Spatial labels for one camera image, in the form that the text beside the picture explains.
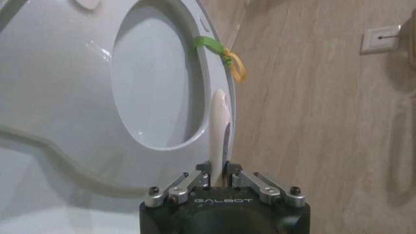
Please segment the wall outlet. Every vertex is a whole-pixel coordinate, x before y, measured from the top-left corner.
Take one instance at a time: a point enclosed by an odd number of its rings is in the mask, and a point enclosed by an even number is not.
[[[397,49],[399,33],[400,25],[367,30],[364,33],[361,53],[385,53]]]

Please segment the toilet bowl opening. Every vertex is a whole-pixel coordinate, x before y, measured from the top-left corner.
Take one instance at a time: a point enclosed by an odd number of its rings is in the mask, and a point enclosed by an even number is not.
[[[184,144],[203,124],[203,72],[184,17],[167,0],[143,0],[115,41],[115,103],[129,134],[149,148]]]

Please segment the wall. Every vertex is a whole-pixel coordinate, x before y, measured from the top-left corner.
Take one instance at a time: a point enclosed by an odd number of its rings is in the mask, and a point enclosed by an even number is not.
[[[412,0],[247,7],[233,42],[248,70],[236,85],[233,159],[301,187],[313,234],[416,233],[407,41],[393,53],[360,55],[364,30],[405,24],[413,8]]]
[[[201,0],[223,44],[231,48],[248,0]]]

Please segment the robotic arm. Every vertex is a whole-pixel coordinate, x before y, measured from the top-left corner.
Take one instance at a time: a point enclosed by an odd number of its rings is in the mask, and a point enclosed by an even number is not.
[[[143,234],[308,234],[311,208],[299,187],[227,162],[225,187],[209,184],[211,164],[196,166],[140,205]]]

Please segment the white ceramic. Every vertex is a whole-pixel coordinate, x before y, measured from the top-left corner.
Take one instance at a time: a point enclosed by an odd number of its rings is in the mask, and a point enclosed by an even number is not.
[[[201,17],[195,0],[27,0],[0,32],[0,233],[137,233],[145,188],[208,160],[216,90],[235,113]]]

